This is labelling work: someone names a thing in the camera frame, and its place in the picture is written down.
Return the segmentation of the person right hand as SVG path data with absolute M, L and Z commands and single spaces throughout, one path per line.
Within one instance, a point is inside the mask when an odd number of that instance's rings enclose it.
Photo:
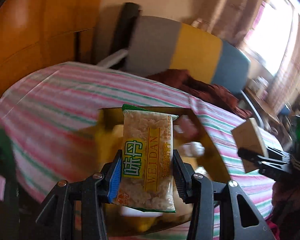
M 300 209 L 300 187 L 276 181 L 273 185 L 273 214 L 281 215 Z

